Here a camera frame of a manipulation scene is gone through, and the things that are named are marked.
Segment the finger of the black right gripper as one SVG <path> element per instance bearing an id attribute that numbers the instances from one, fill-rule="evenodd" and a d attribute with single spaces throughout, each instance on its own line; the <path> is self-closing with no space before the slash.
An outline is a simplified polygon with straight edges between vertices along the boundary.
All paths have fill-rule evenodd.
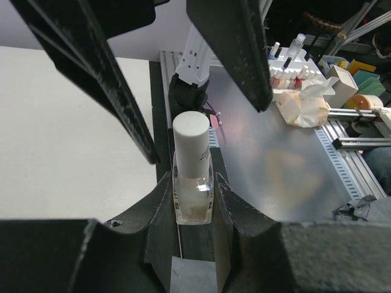
<path id="1" fill-rule="evenodd" d="M 251 105 L 266 111 L 272 90 L 260 2 L 187 1 L 186 12 Z"/>

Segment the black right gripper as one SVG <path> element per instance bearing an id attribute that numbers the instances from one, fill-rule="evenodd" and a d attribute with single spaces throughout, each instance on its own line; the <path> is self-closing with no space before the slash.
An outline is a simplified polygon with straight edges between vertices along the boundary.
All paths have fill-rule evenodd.
<path id="1" fill-rule="evenodd" d="M 152 24 L 155 7 L 168 2 L 11 2 L 56 69 L 118 119 L 151 164 L 159 154 L 108 39 Z"/>

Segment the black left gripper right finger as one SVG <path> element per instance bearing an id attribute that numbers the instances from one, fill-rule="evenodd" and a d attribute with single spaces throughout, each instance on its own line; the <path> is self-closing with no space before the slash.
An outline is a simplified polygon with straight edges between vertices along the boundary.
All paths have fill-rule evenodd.
<path id="1" fill-rule="evenodd" d="M 219 292 L 389 292 L 390 225 L 278 222 L 214 176 Z"/>

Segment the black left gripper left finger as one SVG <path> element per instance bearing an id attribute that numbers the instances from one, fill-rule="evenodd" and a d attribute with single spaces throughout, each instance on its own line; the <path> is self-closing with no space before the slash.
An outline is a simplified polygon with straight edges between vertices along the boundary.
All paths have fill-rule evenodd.
<path id="1" fill-rule="evenodd" d="M 2 292 L 169 292 L 172 175 L 112 220 L 3 220 Z"/>

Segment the clear nail polish bottle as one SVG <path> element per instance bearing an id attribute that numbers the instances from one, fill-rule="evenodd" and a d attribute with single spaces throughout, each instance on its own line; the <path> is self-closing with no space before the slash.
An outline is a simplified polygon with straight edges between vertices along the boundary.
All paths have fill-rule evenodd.
<path id="1" fill-rule="evenodd" d="M 178 225 L 207 225 L 212 220 L 214 175 L 212 159 L 208 171 L 200 178 L 191 179 L 179 174 L 177 159 L 172 166 L 173 201 Z"/>

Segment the white nail polish brush cap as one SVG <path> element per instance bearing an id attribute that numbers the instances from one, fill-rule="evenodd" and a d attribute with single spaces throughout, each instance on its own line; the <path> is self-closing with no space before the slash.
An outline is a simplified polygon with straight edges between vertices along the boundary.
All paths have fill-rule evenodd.
<path id="1" fill-rule="evenodd" d="M 209 169 L 208 118 L 196 111 L 175 117 L 173 123 L 178 172 L 190 179 L 203 177 Z"/>

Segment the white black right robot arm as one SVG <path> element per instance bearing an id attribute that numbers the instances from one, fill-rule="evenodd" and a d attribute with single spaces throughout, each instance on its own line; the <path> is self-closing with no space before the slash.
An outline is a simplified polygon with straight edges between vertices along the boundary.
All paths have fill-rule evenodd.
<path id="1" fill-rule="evenodd" d="M 56 69 L 112 114 L 151 164 L 160 161 L 114 54 L 112 37 L 152 24 L 161 1 L 13 1 L 13 7 Z M 176 116 L 201 110 L 216 56 L 251 105 L 272 100 L 266 37 L 258 1 L 188 1 L 192 26 L 169 84 Z"/>

